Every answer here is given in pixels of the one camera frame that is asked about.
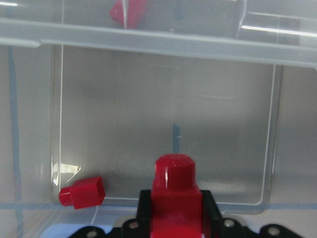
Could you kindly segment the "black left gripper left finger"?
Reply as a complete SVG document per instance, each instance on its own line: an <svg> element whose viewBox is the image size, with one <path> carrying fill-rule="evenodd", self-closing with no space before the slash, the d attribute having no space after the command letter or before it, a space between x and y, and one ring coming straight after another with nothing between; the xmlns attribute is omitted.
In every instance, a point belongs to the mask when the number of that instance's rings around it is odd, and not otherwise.
<svg viewBox="0 0 317 238"><path fill-rule="evenodd" d="M136 217L123 223L122 238L152 238L151 232L151 191L141 190Z"/></svg>

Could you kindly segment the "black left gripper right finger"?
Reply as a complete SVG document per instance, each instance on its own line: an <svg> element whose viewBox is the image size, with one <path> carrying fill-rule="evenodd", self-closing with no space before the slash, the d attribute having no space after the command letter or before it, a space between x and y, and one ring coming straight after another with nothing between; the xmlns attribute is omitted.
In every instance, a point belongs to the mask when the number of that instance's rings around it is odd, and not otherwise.
<svg viewBox="0 0 317 238"><path fill-rule="evenodd" d="M202 233L200 238L220 238L222 215L208 190L200 190L202 193Z"/></svg>

